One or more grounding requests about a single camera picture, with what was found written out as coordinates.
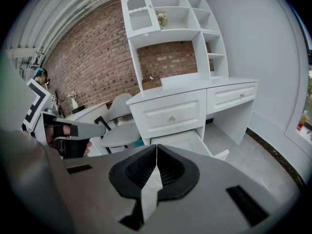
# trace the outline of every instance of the vase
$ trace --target vase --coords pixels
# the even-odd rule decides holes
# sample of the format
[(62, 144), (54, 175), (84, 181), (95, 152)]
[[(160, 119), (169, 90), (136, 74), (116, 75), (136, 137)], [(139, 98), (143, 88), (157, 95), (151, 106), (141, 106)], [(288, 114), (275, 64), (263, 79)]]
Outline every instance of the vase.
[(75, 101), (75, 98), (71, 98), (72, 99), (72, 104), (73, 104), (73, 109), (78, 108), (78, 103)]

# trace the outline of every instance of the open drawer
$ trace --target open drawer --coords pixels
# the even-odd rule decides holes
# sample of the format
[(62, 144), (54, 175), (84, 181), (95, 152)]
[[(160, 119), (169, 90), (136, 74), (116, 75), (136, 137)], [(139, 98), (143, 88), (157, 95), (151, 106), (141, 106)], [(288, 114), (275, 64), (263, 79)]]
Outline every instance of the open drawer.
[(158, 138), (152, 138), (151, 144), (163, 144), (168, 146), (173, 146), (181, 149), (188, 150), (201, 155), (206, 155), (221, 160), (225, 160), (229, 154), (229, 150), (225, 150), (215, 156), (212, 155), (208, 147), (201, 140), (199, 135), (195, 130), (190, 130), (183, 133), (178, 133), (174, 135), (168, 135)]

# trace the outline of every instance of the red brick wall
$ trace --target red brick wall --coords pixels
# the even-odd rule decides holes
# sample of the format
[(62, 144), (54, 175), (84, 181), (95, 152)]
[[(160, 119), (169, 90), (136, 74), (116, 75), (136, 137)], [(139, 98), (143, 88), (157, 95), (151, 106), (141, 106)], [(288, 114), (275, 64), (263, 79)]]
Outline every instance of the red brick wall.
[[(196, 72), (191, 42), (170, 42), (138, 50), (143, 78)], [(104, 4), (79, 21), (56, 45), (44, 64), (65, 116), (71, 114), (66, 94), (75, 90), (86, 107), (122, 93), (139, 93), (120, 0)]]

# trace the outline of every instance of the white chair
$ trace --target white chair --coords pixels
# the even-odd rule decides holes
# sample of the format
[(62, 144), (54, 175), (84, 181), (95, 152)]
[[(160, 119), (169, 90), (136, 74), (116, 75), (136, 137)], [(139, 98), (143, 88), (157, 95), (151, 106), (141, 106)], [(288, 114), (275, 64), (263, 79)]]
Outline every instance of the white chair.
[(108, 130), (107, 134), (101, 137), (102, 140), (100, 145), (105, 147), (109, 153), (111, 153), (109, 149), (110, 147), (125, 146), (127, 148), (127, 145), (132, 144), (141, 138), (135, 122), (124, 123), (113, 129), (107, 124), (119, 117), (131, 115), (130, 108), (126, 104), (126, 101), (131, 97), (131, 94), (122, 94), (115, 97), (108, 112), (103, 117), (99, 117), (95, 120), (95, 123), (101, 121)]

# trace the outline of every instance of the floor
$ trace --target floor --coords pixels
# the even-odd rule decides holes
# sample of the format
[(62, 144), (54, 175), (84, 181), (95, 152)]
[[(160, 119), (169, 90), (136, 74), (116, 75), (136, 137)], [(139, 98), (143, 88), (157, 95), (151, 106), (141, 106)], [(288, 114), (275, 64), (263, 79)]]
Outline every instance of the floor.
[(226, 162), (266, 188), (279, 204), (299, 194), (299, 189), (284, 168), (253, 138), (245, 134), (238, 146), (213, 123), (207, 124), (204, 142), (213, 155), (230, 151)]

